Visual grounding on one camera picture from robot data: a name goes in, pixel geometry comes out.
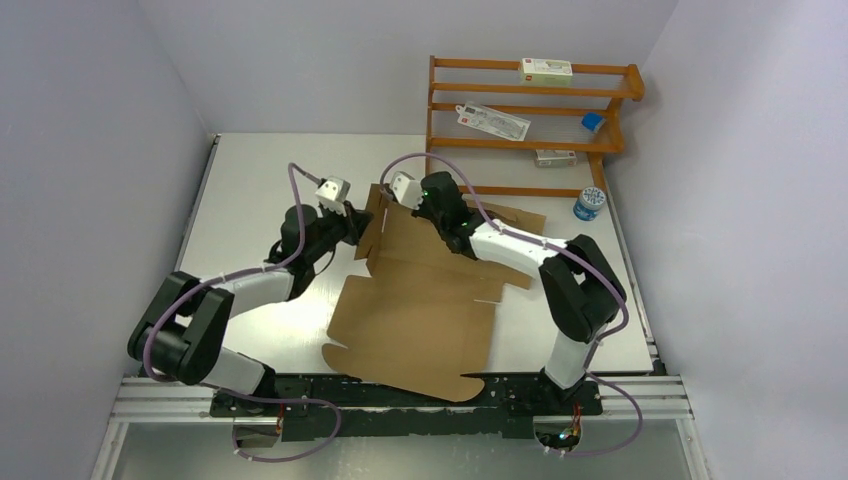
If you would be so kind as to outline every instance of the white box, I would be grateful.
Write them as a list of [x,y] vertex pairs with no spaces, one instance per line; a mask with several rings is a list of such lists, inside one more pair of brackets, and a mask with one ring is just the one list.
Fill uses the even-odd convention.
[[459,117],[456,122],[460,125],[471,127],[482,132],[511,140],[521,142],[530,128],[530,120],[492,110],[491,108],[477,105],[474,102],[466,102],[465,105],[457,105],[456,112]]
[[536,166],[539,168],[573,167],[577,165],[574,150],[536,150]]
[[545,87],[571,85],[571,62],[544,58],[521,59],[521,84]]

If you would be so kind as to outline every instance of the jar lid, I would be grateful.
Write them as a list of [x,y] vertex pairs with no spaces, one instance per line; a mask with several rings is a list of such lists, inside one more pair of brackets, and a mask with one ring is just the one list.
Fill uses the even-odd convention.
[[598,187],[584,188],[578,201],[589,210],[600,210],[607,201],[607,195]]

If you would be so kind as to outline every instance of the blue object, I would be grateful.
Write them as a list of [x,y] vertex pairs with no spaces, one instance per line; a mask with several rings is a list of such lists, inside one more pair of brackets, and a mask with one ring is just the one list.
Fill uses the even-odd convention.
[[592,133],[598,133],[598,130],[601,129],[605,121],[606,119],[597,113],[587,113],[583,115],[583,120],[580,121],[580,124],[591,130]]
[[580,220],[591,222],[598,216],[598,210],[603,208],[607,195],[598,187],[584,188],[574,202],[574,215]]

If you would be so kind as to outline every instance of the white table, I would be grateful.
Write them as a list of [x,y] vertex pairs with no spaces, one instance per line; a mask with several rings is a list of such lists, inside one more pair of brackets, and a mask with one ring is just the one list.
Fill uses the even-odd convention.
[[[259,265],[279,238],[285,211],[293,205],[286,165],[296,162],[321,176],[351,183],[348,199],[364,207],[368,188],[395,158],[420,152],[420,135],[224,134],[207,175],[186,235],[177,267],[196,276],[210,276]],[[536,169],[516,164],[523,151],[444,152],[457,160],[472,182],[515,186],[583,188],[591,185],[587,165],[570,169]],[[420,178],[424,162],[409,160],[406,172]],[[301,198],[316,203],[315,187],[300,181]],[[574,199],[485,197],[486,201],[547,216],[545,235],[592,237],[627,290],[631,322],[606,339],[591,368],[598,372],[646,372],[652,369],[627,269],[609,209],[592,222],[571,212]],[[353,260],[353,248],[340,245],[332,266],[299,299],[247,312],[230,321],[224,345],[267,363],[280,373],[332,372],[321,357],[328,341],[327,325],[348,275],[368,276],[363,261]],[[486,372],[538,371],[548,360],[556,326],[548,312],[541,283],[530,290],[506,285],[498,306],[492,349]]]

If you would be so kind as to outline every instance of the brown cardboard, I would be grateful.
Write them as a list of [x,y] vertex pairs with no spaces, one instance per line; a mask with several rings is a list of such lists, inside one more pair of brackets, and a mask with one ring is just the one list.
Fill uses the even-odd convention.
[[[484,205],[522,230],[542,233],[545,217]],[[528,288],[526,275],[450,253],[430,222],[413,218],[372,185],[374,221],[356,251],[372,278],[349,276],[322,354],[337,372],[445,400],[473,398],[485,368],[495,303],[504,283]]]

